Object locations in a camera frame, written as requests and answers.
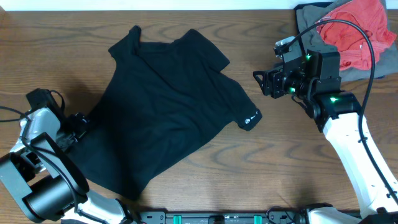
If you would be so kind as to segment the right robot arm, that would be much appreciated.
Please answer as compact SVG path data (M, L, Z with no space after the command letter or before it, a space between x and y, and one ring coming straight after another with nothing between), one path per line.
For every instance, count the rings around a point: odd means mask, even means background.
M361 105L353 93L340 88L340 55L331 45L304 49L293 37L276 42L282 59L272 70L255 71L264 95L298 98L318 130L335 149L354 188L359 214L338 211L329 204L309 205L295 223L397 223L397 179L375 145Z

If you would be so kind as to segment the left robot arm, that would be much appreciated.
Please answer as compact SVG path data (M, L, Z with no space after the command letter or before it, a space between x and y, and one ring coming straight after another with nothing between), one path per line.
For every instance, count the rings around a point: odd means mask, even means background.
M31 109L18 113L21 132L1 158L2 184L35 223L140 223L120 200L90 190L68 158L67 148L85 135L88 120L80 113L65 116L53 94L37 88L26 95Z

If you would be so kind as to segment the black t-shirt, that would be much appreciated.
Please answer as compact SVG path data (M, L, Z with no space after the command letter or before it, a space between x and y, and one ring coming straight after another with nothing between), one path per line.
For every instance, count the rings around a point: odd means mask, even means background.
M92 182L131 200L155 176L211 141L227 124L250 131L262 114L223 74L228 58L190 29L143 42L134 26L109 53L114 75L69 158Z

